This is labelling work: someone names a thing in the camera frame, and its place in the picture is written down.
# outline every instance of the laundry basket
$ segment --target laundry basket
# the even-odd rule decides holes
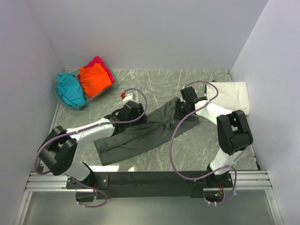
[[[112,73],[112,76],[114,77],[114,79],[116,80],[116,76],[115,74],[111,71]],[[76,77],[77,75],[79,74],[79,69],[72,72],[72,74],[74,74]],[[70,109],[75,109],[75,110],[81,110],[83,109],[84,107],[86,107],[89,103],[91,103],[94,99],[96,99],[97,97],[99,97],[103,92],[105,92],[106,90],[110,89],[111,87],[113,87],[115,85],[115,82],[113,82],[111,84],[111,86],[109,86],[108,88],[105,88],[104,90],[102,90],[101,92],[99,92],[98,94],[96,94],[95,96],[89,98],[86,93],[83,91],[84,93],[84,98],[85,98],[85,102],[80,104],[80,105],[77,105],[77,106],[70,106],[70,105],[67,105],[61,98],[61,96],[58,94],[58,90],[57,90],[57,82],[55,83],[55,85],[53,86],[52,88],[52,91],[53,91],[53,94],[55,95],[55,97],[59,100],[59,102],[67,107],[67,108],[70,108]]]

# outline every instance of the gray pants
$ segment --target gray pants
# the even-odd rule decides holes
[[[123,133],[96,140],[95,146],[102,165],[109,165],[147,152],[169,141],[180,120],[175,120],[175,97],[151,112],[147,123],[128,127]],[[180,126],[176,136],[198,125],[199,119],[191,116]]]

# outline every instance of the white fabric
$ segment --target white fabric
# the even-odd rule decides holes
[[[248,92],[245,82],[213,82],[216,88],[219,90],[217,98],[212,100],[212,103],[229,110],[242,110],[245,115],[250,113],[250,105]],[[211,99],[216,95],[216,90],[206,85],[207,99]]]

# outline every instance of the metal frame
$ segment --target metal frame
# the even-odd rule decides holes
[[[284,225],[273,190],[265,190],[275,225]]]
[[[68,177],[66,175],[54,176],[46,174],[40,176],[36,173],[30,173],[25,192],[92,192],[91,189],[66,189]],[[270,190],[272,189],[268,173],[266,171],[238,171],[236,190]],[[204,191],[218,190],[218,188],[204,188]]]
[[[60,103],[58,102],[50,131],[53,129],[56,122],[59,106]],[[41,176],[31,172],[14,224],[23,224],[33,192],[76,192],[76,189],[66,189],[67,181],[68,177],[66,175],[54,176],[53,174],[49,173]],[[218,188],[204,188],[203,190],[213,191],[218,190]],[[283,225],[283,220],[274,197],[272,185],[267,171],[238,171],[236,190],[265,190],[275,225]],[[80,189],[80,192],[92,192],[92,190]]]

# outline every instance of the orange shirt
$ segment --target orange shirt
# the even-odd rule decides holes
[[[81,67],[79,73],[79,82],[89,98],[94,97],[112,84],[109,75],[99,63],[88,68]]]

